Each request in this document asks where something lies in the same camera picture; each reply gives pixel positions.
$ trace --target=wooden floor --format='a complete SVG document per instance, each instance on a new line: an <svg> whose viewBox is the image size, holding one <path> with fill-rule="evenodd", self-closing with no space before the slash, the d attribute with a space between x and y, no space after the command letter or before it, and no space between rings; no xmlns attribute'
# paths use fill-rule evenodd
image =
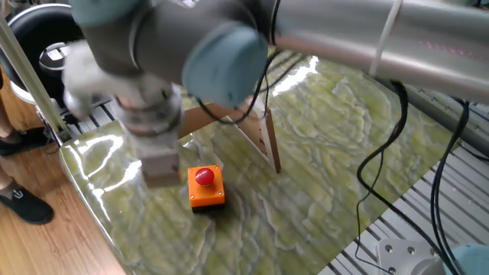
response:
<svg viewBox="0 0 489 275"><path fill-rule="evenodd" d="M5 86L0 93L14 127L42 126L34 107L17 99L3 77ZM28 225L0 205L0 275L124 273L64 176L58 154L37 149L0 158L0 164L55 211L50 224Z"/></svg>

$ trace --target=metal grating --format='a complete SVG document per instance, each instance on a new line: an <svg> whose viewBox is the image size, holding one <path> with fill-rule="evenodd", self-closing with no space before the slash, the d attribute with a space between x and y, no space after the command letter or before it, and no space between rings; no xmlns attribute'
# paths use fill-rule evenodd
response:
<svg viewBox="0 0 489 275"><path fill-rule="evenodd" d="M429 220L429 194L436 167L394 203L431 238L434 234ZM447 159L440 186L440 208L443 227L453 247L467 243L489 245L488 172L489 165L470 155L466 147L454 150ZM358 256L377 263L377 244L385 238L423 240L405 221L387 210L361 234ZM355 258L357 243L358 239L350 243L319 275L387 275Z"/></svg>
<svg viewBox="0 0 489 275"><path fill-rule="evenodd" d="M83 133L95 130L100 126L106 125L114 121L114 115L109 108L109 101L102 101L96 104L92 110L92 115L85 118L83 121L77 121L70 113L61 115L66 122L66 126L70 130L71 137L75 138Z"/></svg>

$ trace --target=black shoe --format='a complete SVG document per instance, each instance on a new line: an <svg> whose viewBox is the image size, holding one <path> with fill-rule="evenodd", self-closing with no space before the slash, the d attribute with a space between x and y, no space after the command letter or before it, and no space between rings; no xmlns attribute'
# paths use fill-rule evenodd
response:
<svg viewBox="0 0 489 275"><path fill-rule="evenodd" d="M13 190L11 199L0 195L0 203L9 207L21 219L32 225L47 224L54 217L54 211L51 206L24 187Z"/></svg>
<svg viewBox="0 0 489 275"><path fill-rule="evenodd" d="M0 141L0 156L7 157L12 154L46 146L50 139L44 134L44 130L45 128L32 128L27 131L19 131L21 142L17 144Z"/></svg>

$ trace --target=green marble surface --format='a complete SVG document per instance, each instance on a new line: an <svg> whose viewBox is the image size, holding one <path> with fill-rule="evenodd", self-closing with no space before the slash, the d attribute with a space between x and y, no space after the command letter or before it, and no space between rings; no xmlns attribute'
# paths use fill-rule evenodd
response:
<svg viewBox="0 0 489 275"><path fill-rule="evenodd" d="M224 167L228 204L214 215L191 212L185 185L147 190L117 122L63 145L66 171L129 272L317 274L356 237L355 204L365 190L355 171L392 131L397 96L357 70L310 57L270 97L281 173L233 126L215 123L181 140L182 171ZM385 154L377 191L397 199L438 161L448 139L410 107L405 131ZM365 170L368 182L378 164ZM362 227L384 210L368 199Z"/></svg>

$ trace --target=red button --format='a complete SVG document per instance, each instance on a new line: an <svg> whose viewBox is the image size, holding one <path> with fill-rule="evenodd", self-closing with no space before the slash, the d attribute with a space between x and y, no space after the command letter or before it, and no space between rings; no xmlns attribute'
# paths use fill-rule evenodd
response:
<svg viewBox="0 0 489 275"><path fill-rule="evenodd" d="M196 182L201 186L209 186L214 182L214 172L209 168L202 168L196 173Z"/></svg>

